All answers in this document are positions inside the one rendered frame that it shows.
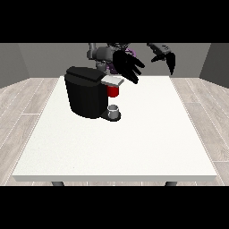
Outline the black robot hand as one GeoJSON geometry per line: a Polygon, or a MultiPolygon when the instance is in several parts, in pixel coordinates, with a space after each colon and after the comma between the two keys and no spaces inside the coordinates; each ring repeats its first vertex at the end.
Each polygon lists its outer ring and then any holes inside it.
{"type": "Polygon", "coordinates": [[[156,61],[166,61],[170,74],[174,73],[175,68],[175,54],[173,52],[169,52],[167,54],[156,55],[151,62],[154,63],[156,61]]]}
{"type": "Polygon", "coordinates": [[[126,54],[122,50],[113,53],[113,65],[119,74],[127,80],[132,81],[134,84],[138,83],[138,75],[141,75],[139,67],[145,67],[145,64],[141,60],[132,55],[126,54]]]}

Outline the pale grey machine lid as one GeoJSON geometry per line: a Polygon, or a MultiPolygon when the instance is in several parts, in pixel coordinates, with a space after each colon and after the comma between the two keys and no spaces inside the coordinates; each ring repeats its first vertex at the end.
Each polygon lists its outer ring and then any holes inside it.
{"type": "Polygon", "coordinates": [[[124,79],[106,75],[102,80],[101,83],[110,87],[119,87],[124,82],[124,79]]]}

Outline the red pod holder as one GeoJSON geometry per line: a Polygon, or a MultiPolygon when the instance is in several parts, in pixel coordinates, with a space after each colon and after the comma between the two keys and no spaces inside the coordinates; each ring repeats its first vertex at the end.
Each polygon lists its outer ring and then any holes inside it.
{"type": "Polygon", "coordinates": [[[119,95],[119,88],[113,86],[107,86],[107,95],[111,98],[115,98],[119,95]]]}

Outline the black coffee machine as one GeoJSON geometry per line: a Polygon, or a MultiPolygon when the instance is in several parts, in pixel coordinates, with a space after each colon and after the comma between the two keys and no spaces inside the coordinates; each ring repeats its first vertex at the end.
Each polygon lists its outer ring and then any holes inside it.
{"type": "Polygon", "coordinates": [[[110,122],[121,119],[120,111],[108,110],[107,85],[102,83],[104,72],[88,67],[70,67],[64,75],[71,110],[84,118],[103,118],[110,122]]]}

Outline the small grey cup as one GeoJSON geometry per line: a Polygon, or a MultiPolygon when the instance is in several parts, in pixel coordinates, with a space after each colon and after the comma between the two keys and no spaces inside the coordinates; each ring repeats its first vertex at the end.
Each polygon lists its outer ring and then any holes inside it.
{"type": "Polygon", "coordinates": [[[119,108],[117,105],[110,105],[107,108],[107,111],[108,111],[108,117],[111,119],[115,119],[119,115],[119,108]]]}

